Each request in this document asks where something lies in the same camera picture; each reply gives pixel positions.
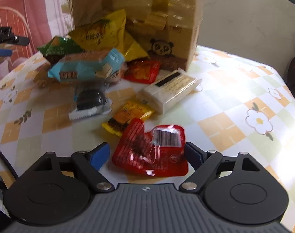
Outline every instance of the red plastic package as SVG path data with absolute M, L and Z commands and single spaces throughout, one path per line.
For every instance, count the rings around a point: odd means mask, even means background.
M 181 126 L 160 125 L 144 133 L 144 122 L 133 119 L 123 132 L 112 161 L 133 173 L 155 177 L 183 176 L 188 172 L 184 144 Z
M 152 84 L 159 73 L 161 62 L 156 60 L 139 60 L 128 63 L 124 79 L 144 84 Z

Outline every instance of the floral tablecloth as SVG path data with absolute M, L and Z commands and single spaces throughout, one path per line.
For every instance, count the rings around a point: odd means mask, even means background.
M 37 53 L 0 81 L 0 150 L 18 175 L 47 151 L 70 156 L 104 141 L 113 151 L 119 138 L 101 124 L 144 87 L 123 80 L 107 91 L 113 100 L 111 114 L 70 121 L 72 90 L 57 84 L 39 89 L 33 83 L 36 68 L 45 62 Z M 295 100 L 280 75 L 269 66 L 203 46 L 198 46 L 188 73 L 202 79 L 196 91 L 164 115 L 154 114 L 145 129 L 179 124 L 186 140 L 205 151 L 225 156 L 249 152 L 288 191 L 289 207 L 282 223 L 295 232 Z M 190 167 L 183 177 L 151 178 L 126 173 L 110 160 L 100 169 L 115 186 L 179 185 L 193 171 Z M 1 162 L 0 174 L 7 185 L 12 182 Z

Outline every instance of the yellow flower center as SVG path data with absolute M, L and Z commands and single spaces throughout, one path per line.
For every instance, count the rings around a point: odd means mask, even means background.
M 263 124 L 263 120 L 261 118 L 257 118 L 256 121 L 257 121 L 258 124 Z

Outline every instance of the barcode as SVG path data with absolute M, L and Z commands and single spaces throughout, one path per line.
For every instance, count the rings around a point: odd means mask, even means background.
M 153 140 L 156 144 L 164 147 L 181 147 L 181 137 L 178 132 L 155 129 Z
M 77 79 L 77 72 L 60 72 L 60 79 Z

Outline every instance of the white wall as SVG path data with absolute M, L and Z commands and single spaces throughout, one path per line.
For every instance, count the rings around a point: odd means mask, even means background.
M 274 67 L 295 56 L 295 5 L 288 0 L 204 0 L 198 43 Z

